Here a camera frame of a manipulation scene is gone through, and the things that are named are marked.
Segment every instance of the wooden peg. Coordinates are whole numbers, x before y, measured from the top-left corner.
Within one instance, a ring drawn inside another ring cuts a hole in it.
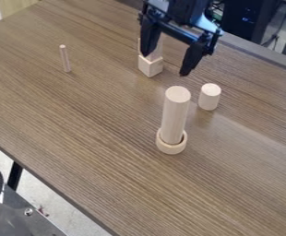
[[[67,54],[67,49],[65,45],[60,45],[60,54],[62,58],[62,63],[63,63],[63,68],[65,72],[70,72],[71,71],[71,64],[69,63],[68,60],[68,54]]]
[[[213,111],[218,107],[221,89],[216,84],[205,84],[201,88],[198,105],[206,111]]]
[[[161,129],[156,135],[156,145],[160,151],[174,155],[185,149],[187,142],[185,121],[190,99],[191,94],[184,87],[173,86],[166,90]]]

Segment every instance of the wooden block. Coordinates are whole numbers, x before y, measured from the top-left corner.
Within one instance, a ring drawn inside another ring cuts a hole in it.
[[[216,84],[205,84],[201,88],[198,105],[206,111],[213,111],[218,107],[221,89]]]
[[[185,149],[185,121],[190,99],[191,94],[184,87],[173,86],[166,90],[161,129],[156,135],[156,145],[160,151],[174,155]]]
[[[69,63],[68,60],[68,54],[67,54],[67,49],[65,45],[60,45],[60,54],[62,58],[62,63],[63,63],[63,68],[65,72],[70,72],[71,71],[71,64]]]
[[[162,42],[163,36],[160,36],[158,45],[153,53],[144,57],[140,51],[140,39],[137,40],[137,52],[138,52],[138,69],[143,72],[147,77],[154,77],[162,72],[163,59],[162,59]]]
[[[158,58],[155,61],[149,61],[142,55],[138,56],[138,69],[147,77],[154,77],[162,72],[163,69],[163,59]]]
[[[156,49],[154,50],[153,53],[151,53],[150,55],[146,56],[145,59],[147,59],[147,60],[152,62],[152,61],[155,61],[155,60],[159,59],[160,57],[162,57],[162,42],[163,42],[163,39],[164,39],[164,36],[161,35]],[[141,39],[138,38],[137,39],[137,52],[138,52],[138,54],[142,55],[140,47],[141,47]]]

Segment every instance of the tall wooden cylinder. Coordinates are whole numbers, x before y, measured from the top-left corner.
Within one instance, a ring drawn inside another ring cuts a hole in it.
[[[188,89],[173,86],[166,90],[161,119],[161,140],[169,145],[182,142],[191,94]]]

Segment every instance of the black machine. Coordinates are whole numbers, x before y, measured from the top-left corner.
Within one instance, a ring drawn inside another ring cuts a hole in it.
[[[189,75],[196,68],[203,56],[214,53],[222,30],[209,21],[204,12],[209,0],[146,0],[139,14],[141,24],[140,50],[148,56],[157,46],[161,33],[164,32],[190,47],[180,69],[181,76]],[[201,30],[196,35],[194,30]]]
[[[0,236],[66,236],[45,216],[4,185],[0,172]]]
[[[225,0],[221,26],[231,34],[261,43],[278,0]]]

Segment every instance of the floor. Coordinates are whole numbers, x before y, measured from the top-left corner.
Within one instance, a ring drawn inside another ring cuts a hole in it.
[[[265,33],[266,41],[279,26],[284,15],[284,6],[280,9],[276,17],[268,26]],[[280,37],[277,42],[275,51],[281,53],[286,42],[286,20],[279,33]],[[3,172],[5,179],[8,176],[12,160],[0,152],[0,170]],[[48,219],[63,230],[67,235],[74,236],[108,236],[109,234],[93,221],[85,217],[73,206],[68,204],[63,198],[46,187],[43,183],[34,178],[31,174],[24,171],[18,193],[31,202],[35,207],[43,208]]]

